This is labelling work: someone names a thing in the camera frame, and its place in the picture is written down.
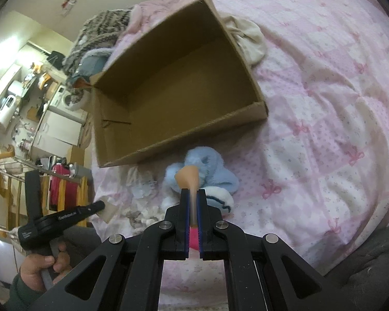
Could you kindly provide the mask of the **person's left hand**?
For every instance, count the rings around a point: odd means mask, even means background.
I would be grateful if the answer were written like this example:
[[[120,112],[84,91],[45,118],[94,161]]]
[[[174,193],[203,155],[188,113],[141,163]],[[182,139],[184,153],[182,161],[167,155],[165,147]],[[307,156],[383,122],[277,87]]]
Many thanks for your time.
[[[44,270],[50,268],[57,273],[56,278],[52,281],[54,284],[62,280],[72,270],[65,242],[59,242],[58,250],[59,253],[56,258],[54,256],[31,253],[24,259],[19,274],[28,288],[37,292],[45,291],[45,284],[41,276]]]

